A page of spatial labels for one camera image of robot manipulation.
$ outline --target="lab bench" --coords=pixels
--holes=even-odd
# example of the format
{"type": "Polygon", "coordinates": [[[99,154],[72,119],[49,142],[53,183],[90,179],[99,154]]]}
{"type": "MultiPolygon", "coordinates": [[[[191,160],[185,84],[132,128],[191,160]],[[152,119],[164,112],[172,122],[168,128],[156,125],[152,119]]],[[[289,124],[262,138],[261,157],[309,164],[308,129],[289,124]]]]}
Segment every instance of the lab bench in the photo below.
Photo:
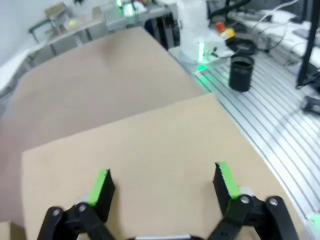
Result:
{"type": "MultiPolygon", "coordinates": [[[[215,93],[225,112],[265,160],[302,219],[320,207],[320,118],[304,114],[306,86],[296,90],[296,76],[270,55],[259,52],[251,88],[239,93],[228,86],[230,61],[200,66],[197,71],[181,60],[180,47],[169,53],[206,93],[215,93]]],[[[254,166],[247,166],[252,171],[254,166]]]]}

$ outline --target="white wall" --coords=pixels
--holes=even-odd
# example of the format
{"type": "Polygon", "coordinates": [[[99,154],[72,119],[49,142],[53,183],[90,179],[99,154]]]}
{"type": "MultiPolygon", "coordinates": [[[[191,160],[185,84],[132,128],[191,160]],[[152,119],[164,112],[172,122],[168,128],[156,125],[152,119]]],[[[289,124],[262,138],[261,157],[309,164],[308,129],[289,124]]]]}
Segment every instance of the white wall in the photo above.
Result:
{"type": "Polygon", "coordinates": [[[0,0],[0,66],[26,39],[27,32],[15,0],[0,0]]]}

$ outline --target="cardboard sheet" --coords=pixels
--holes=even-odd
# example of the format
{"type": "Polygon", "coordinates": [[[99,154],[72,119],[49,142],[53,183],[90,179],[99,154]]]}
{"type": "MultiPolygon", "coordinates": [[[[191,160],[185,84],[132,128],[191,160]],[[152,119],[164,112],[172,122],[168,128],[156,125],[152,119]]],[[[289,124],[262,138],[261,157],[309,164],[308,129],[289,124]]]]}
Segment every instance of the cardboard sheet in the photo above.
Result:
{"type": "Polygon", "coordinates": [[[0,221],[24,224],[24,151],[203,94],[141,27],[102,37],[33,68],[0,118],[0,221]]]}
{"type": "Polygon", "coordinates": [[[23,227],[20,227],[10,221],[0,222],[1,240],[26,240],[26,233],[23,227]]]}
{"type": "MultiPolygon", "coordinates": [[[[192,234],[207,238],[221,219],[215,162],[259,199],[282,196],[298,232],[303,225],[261,157],[208,94],[85,131],[24,153],[25,228],[36,239],[47,209],[71,207],[111,169],[116,191],[107,226],[117,240],[192,234]]],[[[239,240],[259,239],[243,228],[239,240]]]]}

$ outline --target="black cylinder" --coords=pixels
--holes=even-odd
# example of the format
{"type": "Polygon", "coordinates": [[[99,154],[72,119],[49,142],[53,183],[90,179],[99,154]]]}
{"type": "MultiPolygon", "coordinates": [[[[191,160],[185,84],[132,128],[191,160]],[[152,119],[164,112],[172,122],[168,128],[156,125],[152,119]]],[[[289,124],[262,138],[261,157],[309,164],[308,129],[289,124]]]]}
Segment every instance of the black cylinder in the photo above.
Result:
{"type": "Polygon", "coordinates": [[[233,55],[229,76],[229,87],[238,92],[247,92],[250,89],[252,72],[255,61],[244,55],[233,55]]]}

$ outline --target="desk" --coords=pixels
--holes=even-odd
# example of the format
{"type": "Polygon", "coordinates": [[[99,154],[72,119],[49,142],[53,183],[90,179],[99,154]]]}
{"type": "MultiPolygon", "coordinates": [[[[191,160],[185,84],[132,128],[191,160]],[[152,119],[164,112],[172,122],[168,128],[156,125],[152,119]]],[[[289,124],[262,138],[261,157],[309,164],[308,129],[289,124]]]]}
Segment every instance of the desk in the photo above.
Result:
{"type": "Polygon", "coordinates": [[[125,17],[119,7],[113,4],[101,6],[106,19],[106,26],[109,31],[126,27],[127,25],[145,26],[145,22],[150,19],[163,17],[171,13],[170,8],[150,3],[146,6],[147,12],[134,14],[125,17]]]}
{"type": "MultiPolygon", "coordinates": [[[[28,238],[37,237],[49,207],[72,206],[90,192],[98,170],[110,168],[116,190],[107,226],[115,239],[181,234],[207,239],[222,217],[212,183],[215,161],[227,161],[237,184],[258,198],[281,195],[301,233],[302,222],[277,179],[208,94],[25,152],[28,238]]],[[[237,239],[260,238],[244,227],[237,239]]]]}
{"type": "Polygon", "coordinates": [[[259,52],[254,56],[251,88],[240,93],[228,86],[230,61],[191,72],[180,58],[179,47],[169,52],[204,92],[217,95],[230,118],[278,178],[301,218],[317,212],[320,118],[300,110],[303,97],[314,94],[311,87],[296,90],[296,77],[271,56],[259,52]]]}
{"type": "Polygon", "coordinates": [[[0,98],[7,95],[7,89],[18,82],[17,72],[25,65],[25,71],[31,68],[31,62],[28,58],[45,46],[44,43],[39,43],[32,47],[23,48],[9,59],[4,65],[0,66],[0,98]]]}
{"type": "Polygon", "coordinates": [[[0,218],[23,224],[23,151],[202,95],[189,79],[140,27],[33,68],[20,80],[0,122],[0,218]]]}
{"type": "Polygon", "coordinates": [[[76,21],[80,22],[75,28],[65,29],[62,28],[60,32],[54,32],[52,36],[49,38],[47,45],[51,47],[53,54],[56,56],[56,50],[53,46],[54,43],[60,41],[61,39],[65,39],[69,36],[74,36],[75,42],[77,46],[82,45],[82,41],[78,36],[79,32],[85,31],[87,38],[89,41],[92,41],[92,37],[89,31],[89,28],[96,26],[98,24],[105,22],[105,16],[99,7],[94,7],[92,9],[91,18],[86,17],[85,15],[79,15],[76,17],[76,21]]]}

